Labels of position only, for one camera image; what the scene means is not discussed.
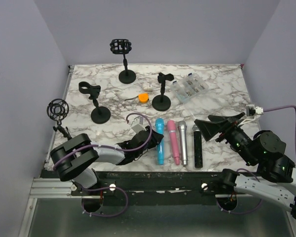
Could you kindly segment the pink microphone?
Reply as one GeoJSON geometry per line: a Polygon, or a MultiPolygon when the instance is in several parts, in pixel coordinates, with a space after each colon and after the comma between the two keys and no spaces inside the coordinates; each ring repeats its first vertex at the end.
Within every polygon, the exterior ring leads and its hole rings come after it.
{"type": "Polygon", "coordinates": [[[176,125],[173,120],[167,121],[167,130],[169,133],[174,162],[176,165],[180,165],[180,152],[179,152],[177,136],[176,136],[176,125]]]}

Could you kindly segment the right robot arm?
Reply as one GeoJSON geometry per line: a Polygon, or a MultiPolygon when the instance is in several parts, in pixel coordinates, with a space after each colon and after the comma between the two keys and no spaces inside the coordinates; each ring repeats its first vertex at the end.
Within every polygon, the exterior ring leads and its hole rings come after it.
{"type": "Polygon", "coordinates": [[[256,166],[257,174],[275,183],[271,187],[231,169],[223,169],[209,186],[215,193],[245,193],[272,202],[296,219],[296,165],[285,155],[286,143],[270,130],[263,130],[251,139],[242,129],[244,113],[235,116],[209,115],[208,120],[195,119],[205,141],[225,140],[247,166],[256,166]]]}

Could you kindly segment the black clip stand for pink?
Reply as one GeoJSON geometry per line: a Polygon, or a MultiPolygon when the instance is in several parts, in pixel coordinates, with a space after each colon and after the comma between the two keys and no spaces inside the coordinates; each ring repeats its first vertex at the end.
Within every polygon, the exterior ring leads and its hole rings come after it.
{"type": "Polygon", "coordinates": [[[101,92],[99,85],[90,85],[86,81],[81,81],[78,84],[78,89],[82,94],[89,94],[89,100],[93,102],[95,108],[91,112],[91,120],[96,124],[104,124],[109,121],[111,112],[107,107],[99,106],[98,97],[101,92]]]}

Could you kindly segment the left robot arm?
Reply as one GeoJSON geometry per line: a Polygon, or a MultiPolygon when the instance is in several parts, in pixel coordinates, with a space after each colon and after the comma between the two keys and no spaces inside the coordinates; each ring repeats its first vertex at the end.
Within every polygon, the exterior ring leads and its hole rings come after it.
{"type": "Polygon", "coordinates": [[[98,177],[89,166],[94,162],[127,165],[140,158],[145,151],[157,147],[163,141],[163,135],[150,126],[146,126],[131,140],[109,145],[91,144],[87,134],[82,133],[54,148],[51,159],[53,169],[61,181],[73,181],[83,190],[94,195],[99,191],[98,177]]]}

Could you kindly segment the black round base clip stand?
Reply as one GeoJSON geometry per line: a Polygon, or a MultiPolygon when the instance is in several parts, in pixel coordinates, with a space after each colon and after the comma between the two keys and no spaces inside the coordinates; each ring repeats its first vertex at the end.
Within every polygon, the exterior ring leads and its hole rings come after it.
{"type": "Polygon", "coordinates": [[[152,107],[160,112],[166,111],[171,106],[171,100],[168,96],[164,95],[166,81],[173,81],[174,76],[172,74],[159,73],[157,77],[158,83],[161,84],[160,95],[157,95],[152,100],[152,107]]]}

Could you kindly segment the silver microphone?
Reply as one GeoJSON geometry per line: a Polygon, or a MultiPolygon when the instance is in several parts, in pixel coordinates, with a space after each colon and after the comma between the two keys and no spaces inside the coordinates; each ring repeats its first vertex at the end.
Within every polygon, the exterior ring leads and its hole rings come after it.
{"type": "Polygon", "coordinates": [[[187,129],[186,122],[184,120],[179,121],[178,122],[178,131],[179,131],[179,136],[180,136],[180,148],[181,148],[181,156],[182,156],[183,166],[187,166],[187,164],[188,164],[186,129],[187,129]]]}

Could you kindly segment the blue microphone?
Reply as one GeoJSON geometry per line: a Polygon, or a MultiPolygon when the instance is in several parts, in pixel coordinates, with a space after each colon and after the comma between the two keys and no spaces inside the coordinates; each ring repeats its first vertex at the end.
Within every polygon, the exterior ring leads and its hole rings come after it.
{"type": "MultiPolygon", "coordinates": [[[[164,120],[162,118],[157,118],[155,122],[156,132],[164,135],[164,120]]],[[[163,139],[157,146],[157,162],[159,165],[164,164],[164,141],[163,139]]]]}

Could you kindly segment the black speckled microphone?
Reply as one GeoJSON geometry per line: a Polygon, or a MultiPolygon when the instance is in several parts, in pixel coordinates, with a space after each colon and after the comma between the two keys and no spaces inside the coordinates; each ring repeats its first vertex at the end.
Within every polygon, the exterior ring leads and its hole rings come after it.
{"type": "Polygon", "coordinates": [[[192,127],[193,130],[193,140],[194,140],[194,167],[203,167],[203,154],[202,154],[202,134],[200,129],[195,124],[192,127]]]}

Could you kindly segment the black tripod shock mount stand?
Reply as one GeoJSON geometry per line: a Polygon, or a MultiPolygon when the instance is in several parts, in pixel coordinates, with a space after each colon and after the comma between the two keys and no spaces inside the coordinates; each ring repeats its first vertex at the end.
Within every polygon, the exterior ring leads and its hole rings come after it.
{"type": "Polygon", "coordinates": [[[72,139],[68,127],[62,127],[62,121],[69,113],[68,103],[63,99],[54,99],[48,104],[46,113],[51,120],[56,122],[53,130],[55,132],[59,131],[67,140],[72,139]]]}

